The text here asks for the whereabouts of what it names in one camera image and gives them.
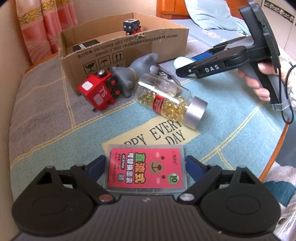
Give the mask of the pink curtain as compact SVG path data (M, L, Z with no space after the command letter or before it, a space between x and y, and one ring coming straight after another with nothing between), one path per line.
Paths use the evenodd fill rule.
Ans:
M78 25L71 0L16 1L16 12L33 64L58 52L60 32Z

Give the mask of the light blue pillow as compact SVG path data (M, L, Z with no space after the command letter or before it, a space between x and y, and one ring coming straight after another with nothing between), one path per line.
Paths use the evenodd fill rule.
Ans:
M190 18L204 30L236 31L238 29L226 1L185 0L185 5Z

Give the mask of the cardboard box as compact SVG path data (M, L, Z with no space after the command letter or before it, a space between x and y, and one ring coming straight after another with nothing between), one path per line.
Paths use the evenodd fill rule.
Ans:
M127 36L123 22L140 21L141 32ZM100 69L127 67L149 53L158 54L158 63L182 56L186 50L189 29L172 21L141 13L107 16L60 32L59 58L75 94L77 87ZM72 47L87 41L98 44L82 50Z

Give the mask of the grey elephant figure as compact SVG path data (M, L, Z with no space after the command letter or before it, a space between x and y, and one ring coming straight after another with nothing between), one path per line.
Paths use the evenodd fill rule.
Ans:
M158 54L150 53L133 61L129 67L112 67L113 75L118 78L125 98L131 97L132 90L144 74L157 74Z

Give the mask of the mint green earbud case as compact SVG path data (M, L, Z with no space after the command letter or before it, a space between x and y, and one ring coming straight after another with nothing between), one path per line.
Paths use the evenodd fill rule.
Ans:
M177 73L177 69L182 68L182 67L184 67L186 65L189 65L191 63L194 63L194 62L195 62L194 59L188 58L188 57L178 57L178 58L176 58L174 60L174 63L173 63L174 68L176 70L176 75L178 77L181 77L181 78L185 78L185 77L196 77L196 75L194 73L193 74L185 74L185 75L182 75L182 76Z

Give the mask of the wooden bed headboard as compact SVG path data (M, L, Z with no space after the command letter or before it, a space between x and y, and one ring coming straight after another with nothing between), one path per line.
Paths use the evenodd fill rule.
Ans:
M157 0L156 16L167 20L190 18L184 0Z

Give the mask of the black toy train red wheels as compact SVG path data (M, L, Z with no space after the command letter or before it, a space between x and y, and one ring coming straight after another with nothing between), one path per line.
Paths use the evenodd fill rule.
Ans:
M123 22L123 30L125 31L125 34L127 36L135 35L137 33L140 33L141 25L140 21L136 19L129 19Z

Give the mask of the capsule bottle silver cap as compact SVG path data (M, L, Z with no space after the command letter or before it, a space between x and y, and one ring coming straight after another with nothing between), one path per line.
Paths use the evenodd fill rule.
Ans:
M200 123L208 102L192 96L182 85L158 75L144 74L137 82L136 100L155 113L177 121L195 130Z

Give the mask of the pink refill card case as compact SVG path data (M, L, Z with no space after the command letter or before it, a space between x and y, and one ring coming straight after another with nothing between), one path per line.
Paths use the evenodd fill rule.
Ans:
M109 145L104 188L118 193L178 193L187 189L182 145Z

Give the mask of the black digital timer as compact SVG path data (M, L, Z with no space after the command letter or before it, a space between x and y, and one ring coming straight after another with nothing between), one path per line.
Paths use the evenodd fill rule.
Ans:
M72 49L73 49L73 51L78 51L78 50L85 49L87 47L93 46L98 43L99 43L99 41L97 41L97 40L91 40L91 41L87 41L87 42L75 45L72 47Z

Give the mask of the blue floral bed sheet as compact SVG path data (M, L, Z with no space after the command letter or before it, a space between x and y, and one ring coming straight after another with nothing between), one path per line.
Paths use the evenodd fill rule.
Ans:
M194 21L191 19L171 21L179 25L188 27L190 37L197 39L208 46L213 47L225 41L236 39L238 37L247 37L251 35L244 20L241 20L240 18L236 17L231 18L232 20L234 20L238 27L236 31L229 31L225 29L204 30L200 28L196 23L194 23Z

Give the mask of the correction tape dispenser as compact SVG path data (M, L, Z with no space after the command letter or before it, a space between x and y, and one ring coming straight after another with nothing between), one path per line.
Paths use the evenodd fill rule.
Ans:
M180 82L175 78L172 73L170 73L168 70L162 68L161 66L157 65L157 75L160 76L161 78L167 79L170 82L174 82L178 85L181 85Z

